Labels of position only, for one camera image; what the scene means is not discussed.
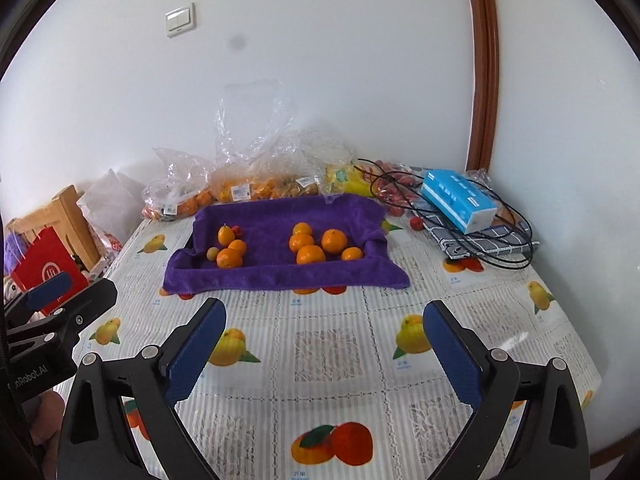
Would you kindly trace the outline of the person's left hand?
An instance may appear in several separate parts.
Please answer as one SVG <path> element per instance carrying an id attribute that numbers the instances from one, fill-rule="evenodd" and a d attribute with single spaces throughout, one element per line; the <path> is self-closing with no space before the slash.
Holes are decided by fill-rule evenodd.
<path id="1" fill-rule="evenodd" d="M 37 416 L 30 426 L 30 434 L 35 446 L 44 449 L 41 470 L 46 479 L 56 479 L 58 461 L 58 441 L 65 411 L 65 402 L 57 392 L 48 390 L 40 394 Z"/>

